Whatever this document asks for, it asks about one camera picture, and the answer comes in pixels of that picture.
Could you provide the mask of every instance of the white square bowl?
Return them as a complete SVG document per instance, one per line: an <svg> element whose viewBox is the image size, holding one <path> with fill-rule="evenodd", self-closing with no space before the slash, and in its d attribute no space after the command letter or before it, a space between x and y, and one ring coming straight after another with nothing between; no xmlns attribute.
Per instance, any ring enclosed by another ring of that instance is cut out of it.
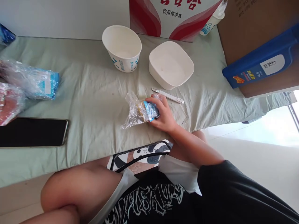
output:
<svg viewBox="0 0 299 224"><path fill-rule="evenodd" d="M160 44L149 54L149 72L166 90L182 85L194 72L194 64L180 45Z"/></svg>

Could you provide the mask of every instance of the white plastic container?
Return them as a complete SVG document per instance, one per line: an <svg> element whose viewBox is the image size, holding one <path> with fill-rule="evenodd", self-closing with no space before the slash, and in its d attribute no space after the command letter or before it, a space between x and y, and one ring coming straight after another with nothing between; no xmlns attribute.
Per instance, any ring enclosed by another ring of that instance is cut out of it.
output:
<svg viewBox="0 0 299 224"><path fill-rule="evenodd" d="M213 15L207 21L203 29L199 32L200 35L206 36L225 16L227 1L222 0Z"/></svg>
<svg viewBox="0 0 299 224"><path fill-rule="evenodd" d="M225 14L217 16L215 13L210 17L203 29L199 32L200 35L206 36L223 18Z"/></svg>
<svg viewBox="0 0 299 224"><path fill-rule="evenodd" d="M167 41L149 54L149 72L164 89L172 90L191 77L194 64L180 45Z"/></svg>
<svg viewBox="0 0 299 224"><path fill-rule="evenodd" d="M118 70L135 71L142 44L133 30L119 25L109 26L103 32L102 41Z"/></svg>

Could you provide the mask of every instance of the sleeve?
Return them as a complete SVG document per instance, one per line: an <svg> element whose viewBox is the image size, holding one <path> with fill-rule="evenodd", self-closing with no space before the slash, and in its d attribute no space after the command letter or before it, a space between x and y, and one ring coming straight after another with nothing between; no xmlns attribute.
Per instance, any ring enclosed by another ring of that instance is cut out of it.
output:
<svg viewBox="0 0 299 224"><path fill-rule="evenodd" d="M299 223L298 213L227 160L202 166L197 181L203 200L231 217L247 223Z"/></svg>

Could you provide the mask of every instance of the bed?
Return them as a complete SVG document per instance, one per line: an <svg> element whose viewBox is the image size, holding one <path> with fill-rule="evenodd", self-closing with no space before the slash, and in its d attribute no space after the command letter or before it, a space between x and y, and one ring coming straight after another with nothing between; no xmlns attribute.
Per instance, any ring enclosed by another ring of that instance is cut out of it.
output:
<svg viewBox="0 0 299 224"><path fill-rule="evenodd" d="M128 91L144 99L152 87L162 89L149 73L149 54L168 40L139 37L142 51L132 73L114 67L101 41L18 37L1 51L2 58L60 73L56 99L28 100L21 116L69 119L70 128L62 147L0 149L0 187L167 138L148 124L120 129L129 112ZM246 99L232 89L221 72L226 63L216 28L193 43L177 43L193 60L195 71L182 86L168 91L185 104L168 102L176 121L190 132L252 120L296 101L284 93Z"/></svg>

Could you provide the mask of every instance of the black shirt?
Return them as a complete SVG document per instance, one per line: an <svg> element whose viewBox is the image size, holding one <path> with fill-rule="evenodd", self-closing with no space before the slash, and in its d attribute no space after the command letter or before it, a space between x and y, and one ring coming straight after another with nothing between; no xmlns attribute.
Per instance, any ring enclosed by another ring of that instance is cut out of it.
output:
<svg viewBox="0 0 299 224"><path fill-rule="evenodd" d="M149 172L118 200L105 223L299 223L299 215L229 161L201 166L202 196L159 171Z"/></svg>

